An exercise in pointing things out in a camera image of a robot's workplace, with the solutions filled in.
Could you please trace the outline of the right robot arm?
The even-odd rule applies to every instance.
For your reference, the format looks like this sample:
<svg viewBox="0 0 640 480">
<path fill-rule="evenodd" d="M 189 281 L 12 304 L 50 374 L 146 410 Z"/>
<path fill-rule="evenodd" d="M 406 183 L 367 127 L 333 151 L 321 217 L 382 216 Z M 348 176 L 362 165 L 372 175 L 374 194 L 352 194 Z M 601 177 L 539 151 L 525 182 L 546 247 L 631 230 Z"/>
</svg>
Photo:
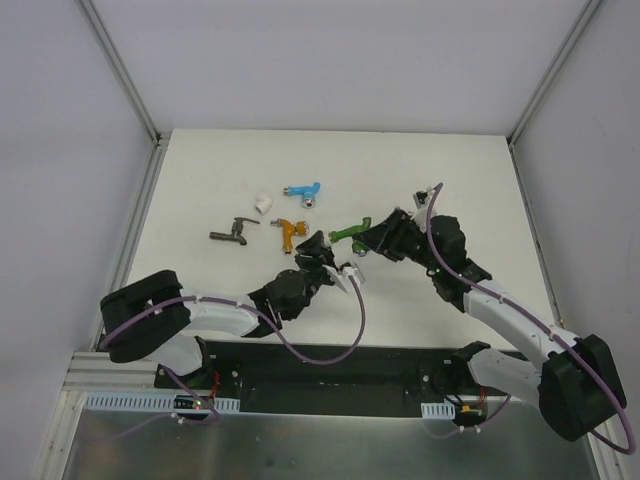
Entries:
<svg viewBox="0 0 640 480">
<path fill-rule="evenodd" d="M 424 267 L 445 302 L 490 327 L 520 353 L 514 358 L 483 342 L 461 349 L 461 363 L 450 369 L 457 392 L 469 395 L 485 386 L 512 395 L 537 407 L 568 441 L 623 416 L 627 400 L 606 342 L 546 324 L 511 299 L 468 256 L 457 218 L 435 215 L 419 225 L 395 209 L 355 239 L 391 261 L 409 259 Z"/>
</svg>

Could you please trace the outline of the green faucet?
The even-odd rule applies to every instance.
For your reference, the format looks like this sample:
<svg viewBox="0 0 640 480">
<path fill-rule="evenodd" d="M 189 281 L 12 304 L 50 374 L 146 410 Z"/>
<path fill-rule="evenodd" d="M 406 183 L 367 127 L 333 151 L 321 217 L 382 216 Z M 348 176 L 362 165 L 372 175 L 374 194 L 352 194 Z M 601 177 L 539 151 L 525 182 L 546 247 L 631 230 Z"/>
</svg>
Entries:
<svg viewBox="0 0 640 480">
<path fill-rule="evenodd" d="M 364 257 L 369 252 L 369 249 L 366 245 L 356 240 L 355 235 L 368 230 L 371 227 L 371 224 L 372 218 L 369 216 L 365 216 L 362 218 L 362 221 L 359 224 L 352 225 L 342 230 L 330 231 L 328 234 L 329 241 L 332 244 L 335 244 L 337 242 L 340 242 L 341 240 L 350 239 L 352 241 L 352 253 L 358 257 Z"/>
</svg>

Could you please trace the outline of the second white elbow fitting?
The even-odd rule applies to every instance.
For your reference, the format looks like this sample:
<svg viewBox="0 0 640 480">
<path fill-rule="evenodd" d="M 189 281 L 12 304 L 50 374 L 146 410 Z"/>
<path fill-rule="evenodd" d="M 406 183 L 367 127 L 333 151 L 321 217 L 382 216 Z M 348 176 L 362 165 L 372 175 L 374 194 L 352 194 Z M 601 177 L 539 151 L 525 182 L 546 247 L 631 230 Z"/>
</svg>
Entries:
<svg viewBox="0 0 640 480">
<path fill-rule="evenodd" d="M 273 198 L 266 192 L 260 192 L 254 201 L 255 210 L 262 216 L 266 215 L 273 207 Z"/>
</svg>

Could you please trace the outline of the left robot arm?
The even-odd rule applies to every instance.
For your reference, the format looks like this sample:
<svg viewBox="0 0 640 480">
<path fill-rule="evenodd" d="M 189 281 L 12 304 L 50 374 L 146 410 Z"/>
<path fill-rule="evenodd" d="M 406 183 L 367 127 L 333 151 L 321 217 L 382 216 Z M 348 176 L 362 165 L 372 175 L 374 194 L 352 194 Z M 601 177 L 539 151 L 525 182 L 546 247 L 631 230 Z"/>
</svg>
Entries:
<svg viewBox="0 0 640 480">
<path fill-rule="evenodd" d="M 197 333 L 264 338 L 297 319 L 321 287 L 346 288 L 344 269 L 321 231 L 296 248 L 294 260 L 295 269 L 237 299 L 198 295 L 169 269 L 131 283 L 100 301 L 105 327 L 100 347 L 114 363 L 147 358 L 169 367 L 188 388 L 202 388 L 212 367 Z"/>
</svg>

